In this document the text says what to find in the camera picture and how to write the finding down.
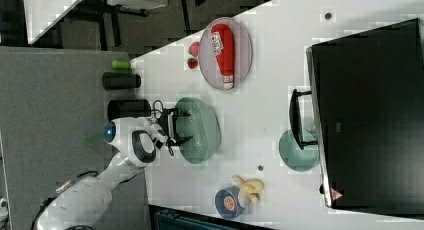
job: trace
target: black cup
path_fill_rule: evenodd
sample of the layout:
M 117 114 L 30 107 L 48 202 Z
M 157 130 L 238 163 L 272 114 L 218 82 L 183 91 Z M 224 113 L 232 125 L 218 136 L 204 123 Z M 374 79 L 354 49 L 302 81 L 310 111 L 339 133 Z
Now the black cup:
M 131 89 L 141 86 L 141 78 L 133 73 L 105 72 L 102 83 L 105 90 Z
M 152 109 L 146 99 L 140 100 L 112 100 L 107 106 L 109 121 L 123 117 L 150 117 Z

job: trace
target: table surface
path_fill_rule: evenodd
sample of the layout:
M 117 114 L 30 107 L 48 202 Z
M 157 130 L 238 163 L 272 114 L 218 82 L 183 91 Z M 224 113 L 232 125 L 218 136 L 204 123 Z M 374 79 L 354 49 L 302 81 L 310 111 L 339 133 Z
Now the table surface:
M 81 0 L 24 0 L 28 44 L 33 44 Z
M 331 12 L 333 18 L 325 20 Z M 218 152 L 192 166 L 179 151 L 161 151 L 146 168 L 149 203 L 219 217 L 215 193 L 233 184 L 232 175 L 265 183 L 258 205 L 234 221 L 273 229 L 421 229 L 424 222 L 329 209 L 318 188 L 319 166 L 290 170 L 278 153 L 278 141 L 290 128 L 288 106 L 294 88 L 308 89 L 305 51 L 313 44 L 424 17 L 424 0 L 273 0 L 234 19 L 249 32 L 251 72 L 241 86 L 212 88 L 186 61 L 198 32 L 134 59 L 142 76 L 138 98 L 160 99 L 171 107 L 184 96 L 199 98 L 216 111 L 222 130 Z M 313 120 L 310 97 L 302 98 L 303 120 Z M 264 170 L 259 172 L 258 165 Z

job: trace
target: monitor logo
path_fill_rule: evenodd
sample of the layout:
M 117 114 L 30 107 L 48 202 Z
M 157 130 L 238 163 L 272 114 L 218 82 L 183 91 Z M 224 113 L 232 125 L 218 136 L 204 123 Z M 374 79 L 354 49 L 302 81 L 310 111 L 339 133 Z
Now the monitor logo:
M 333 201 L 336 201 L 337 199 L 343 197 L 343 194 L 337 192 L 336 190 L 332 188 L 330 190 L 331 190 L 331 198 L 333 199 Z

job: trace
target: green plate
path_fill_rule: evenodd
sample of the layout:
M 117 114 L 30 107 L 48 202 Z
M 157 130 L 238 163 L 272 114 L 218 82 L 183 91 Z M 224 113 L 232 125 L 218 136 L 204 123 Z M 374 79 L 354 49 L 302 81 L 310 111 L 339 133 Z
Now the green plate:
M 314 137 L 305 129 L 303 132 L 303 141 L 315 141 Z M 319 151 L 318 145 L 305 146 L 300 149 L 294 139 L 292 130 L 286 131 L 280 138 L 279 150 L 281 159 L 291 169 L 304 172 L 312 169 L 318 163 Z
M 189 113 L 190 117 L 179 117 L 176 123 L 180 137 L 193 136 L 180 146 L 183 157 L 192 164 L 206 161 L 219 148 L 221 133 L 214 110 L 196 98 L 182 98 L 176 108 Z

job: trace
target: blue cup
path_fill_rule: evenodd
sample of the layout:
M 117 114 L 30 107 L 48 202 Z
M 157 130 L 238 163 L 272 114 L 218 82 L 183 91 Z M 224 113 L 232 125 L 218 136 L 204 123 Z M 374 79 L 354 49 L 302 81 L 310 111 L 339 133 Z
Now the blue cup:
M 215 195 L 215 207 L 218 211 L 219 215 L 226 220 L 231 220 L 238 217 L 243 213 L 244 209 L 240 206 L 238 201 L 238 194 L 240 192 L 240 188 L 237 186 L 228 187 L 222 190 L 219 190 Z M 224 205 L 224 199 L 228 196 L 231 196 L 234 199 L 234 202 L 237 204 L 234 211 L 228 210 Z

